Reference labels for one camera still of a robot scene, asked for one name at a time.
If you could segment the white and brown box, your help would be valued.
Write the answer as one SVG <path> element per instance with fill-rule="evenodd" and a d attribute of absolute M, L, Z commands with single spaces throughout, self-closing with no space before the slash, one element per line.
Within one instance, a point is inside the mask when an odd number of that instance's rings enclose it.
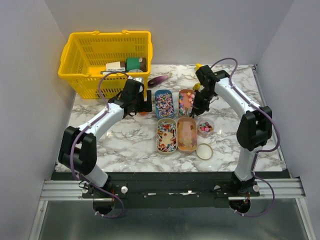
<path fill-rule="evenodd" d="M 107 72 L 125 72 L 126 63 L 124 61 L 109 62 L 105 65 Z"/>

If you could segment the pink tray star candies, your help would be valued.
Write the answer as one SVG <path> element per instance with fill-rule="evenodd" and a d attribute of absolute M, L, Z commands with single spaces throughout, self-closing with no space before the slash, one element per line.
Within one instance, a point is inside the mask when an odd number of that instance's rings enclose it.
<path fill-rule="evenodd" d="M 196 93 L 192 89 L 182 89 L 178 93 L 178 116 L 189 117 Z"/>

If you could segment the pink tray popsicle candies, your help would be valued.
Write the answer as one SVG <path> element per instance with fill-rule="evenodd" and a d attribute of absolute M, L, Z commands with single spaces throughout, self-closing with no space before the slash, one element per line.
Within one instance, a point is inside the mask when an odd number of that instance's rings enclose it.
<path fill-rule="evenodd" d="M 198 146 L 197 126 L 193 118 L 181 117 L 177 121 L 177 148 L 180 152 L 193 153 Z"/>

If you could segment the black flat box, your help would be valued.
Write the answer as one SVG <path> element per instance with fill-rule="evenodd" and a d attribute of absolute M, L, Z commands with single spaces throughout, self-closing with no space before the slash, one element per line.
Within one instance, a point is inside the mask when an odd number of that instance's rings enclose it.
<path fill-rule="evenodd" d="M 111 74 L 126 74 L 123 71 L 101 71 L 100 72 L 101 75 L 111 75 Z"/>

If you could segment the beige tray round lollipops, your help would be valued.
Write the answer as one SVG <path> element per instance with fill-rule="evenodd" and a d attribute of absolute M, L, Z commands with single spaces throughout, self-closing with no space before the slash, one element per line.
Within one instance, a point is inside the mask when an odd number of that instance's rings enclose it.
<path fill-rule="evenodd" d="M 177 123 L 172 118 L 162 118 L 156 125 L 156 149 L 159 153 L 170 155 L 178 149 Z"/>

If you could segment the green and brown package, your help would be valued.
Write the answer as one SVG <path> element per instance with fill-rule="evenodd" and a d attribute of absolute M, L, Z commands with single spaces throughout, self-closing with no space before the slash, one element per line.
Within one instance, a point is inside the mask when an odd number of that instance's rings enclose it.
<path fill-rule="evenodd" d="M 147 59 L 145 57 L 128 57 L 125 66 L 127 72 L 146 72 Z"/>

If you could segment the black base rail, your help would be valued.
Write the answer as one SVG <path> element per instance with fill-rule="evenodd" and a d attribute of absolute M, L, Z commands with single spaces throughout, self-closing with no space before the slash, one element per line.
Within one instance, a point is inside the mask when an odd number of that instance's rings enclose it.
<path fill-rule="evenodd" d="M 243 189 L 232 183 L 231 172 L 113 172 L 112 192 L 126 209 L 228 208 L 254 200 L 305 197 L 302 182 L 287 171 L 259 172 L 264 181 Z M 121 203 L 85 182 L 71 179 L 69 172 L 55 172 L 45 181 L 44 201 L 85 201 L 98 208 L 121 208 Z"/>

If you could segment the purple eggplant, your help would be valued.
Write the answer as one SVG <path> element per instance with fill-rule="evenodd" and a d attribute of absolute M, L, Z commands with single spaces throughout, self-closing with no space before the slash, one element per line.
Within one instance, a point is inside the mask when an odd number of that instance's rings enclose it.
<path fill-rule="evenodd" d="M 154 77 L 147 82 L 147 86 L 149 88 L 156 87 L 156 86 L 160 85 L 161 83 L 165 82 L 166 80 L 170 79 L 171 77 L 172 77 L 172 73 L 166 73 L 164 75 Z"/>

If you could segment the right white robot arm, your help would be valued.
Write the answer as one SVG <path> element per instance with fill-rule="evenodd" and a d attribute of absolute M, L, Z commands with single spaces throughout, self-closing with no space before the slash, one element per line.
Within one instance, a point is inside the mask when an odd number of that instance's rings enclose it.
<path fill-rule="evenodd" d="M 209 111 L 213 97 L 220 97 L 240 118 L 236 139 L 240 145 L 238 164 L 232 173 L 230 191 L 241 196 L 255 184 L 253 169 L 258 151 L 262 150 L 272 136 L 272 110 L 252 101 L 231 81 L 224 70 L 213 72 L 203 65 L 195 72 L 201 88 L 195 91 L 190 117 Z"/>

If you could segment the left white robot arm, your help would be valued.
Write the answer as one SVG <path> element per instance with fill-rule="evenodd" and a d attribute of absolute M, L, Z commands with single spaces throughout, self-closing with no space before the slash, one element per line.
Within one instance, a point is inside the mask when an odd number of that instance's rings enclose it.
<path fill-rule="evenodd" d="M 107 100 L 108 105 L 91 120 L 79 127 L 68 126 L 63 133 L 58 162 L 69 168 L 74 177 L 81 176 L 94 184 L 93 191 L 101 198 L 111 191 L 111 181 L 97 165 L 97 141 L 126 116 L 152 111 L 152 93 L 144 98 L 144 80 L 129 77 L 124 88 Z"/>

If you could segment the yellow banana bunch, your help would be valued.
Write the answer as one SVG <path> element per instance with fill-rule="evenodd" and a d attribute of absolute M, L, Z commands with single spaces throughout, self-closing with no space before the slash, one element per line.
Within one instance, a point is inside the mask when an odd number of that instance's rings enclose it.
<path fill-rule="evenodd" d="M 202 67 L 203 65 L 200 64 L 200 63 L 196 63 L 195 64 L 195 71 L 197 71 L 200 67 Z M 201 88 L 201 84 L 198 82 L 196 83 L 193 87 L 192 87 L 192 90 L 193 91 L 196 91 L 196 90 L 199 90 Z"/>

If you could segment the blue tray swirl lollipops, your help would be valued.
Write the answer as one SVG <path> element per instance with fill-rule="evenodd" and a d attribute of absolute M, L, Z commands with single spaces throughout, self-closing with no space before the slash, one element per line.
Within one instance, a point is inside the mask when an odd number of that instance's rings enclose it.
<path fill-rule="evenodd" d="M 160 89 L 155 92 L 154 97 L 157 119 L 173 118 L 175 111 L 172 92 L 168 89 Z"/>

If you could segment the yellow plastic shopping basket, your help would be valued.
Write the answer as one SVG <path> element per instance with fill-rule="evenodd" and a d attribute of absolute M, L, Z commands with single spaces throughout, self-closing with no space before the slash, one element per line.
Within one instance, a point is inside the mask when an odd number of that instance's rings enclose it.
<path fill-rule="evenodd" d="M 149 31 L 73 32 L 62 51 L 58 75 L 84 99 L 98 99 L 100 92 L 109 99 L 123 90 L 127 78 L 116 73 L 103 80 L 107 64 L 133 58 L 143 59 L 145 71 L 129 75 L 146 84 L 153 58 Z"/>

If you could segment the gold jar lid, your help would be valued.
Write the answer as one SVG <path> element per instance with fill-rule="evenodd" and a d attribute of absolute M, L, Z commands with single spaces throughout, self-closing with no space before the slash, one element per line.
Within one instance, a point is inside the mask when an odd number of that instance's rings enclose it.
<path fill-rule="evenodd" d="M 209 160 L 213 155 L 213 149 L 207 143 L 201 143 L 196 148 L 196 155 L 202 160 Z"/>

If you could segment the clear plastic jar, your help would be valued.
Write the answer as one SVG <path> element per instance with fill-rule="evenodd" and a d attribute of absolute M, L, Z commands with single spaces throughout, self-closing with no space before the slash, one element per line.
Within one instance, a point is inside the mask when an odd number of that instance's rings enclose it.
<path fill-rule="evenodd" d="M 215 124 L 212 120 L 201 119 L 197 125 L 197 133 L 202 137 L 209 137 L 214 133 Z"/>

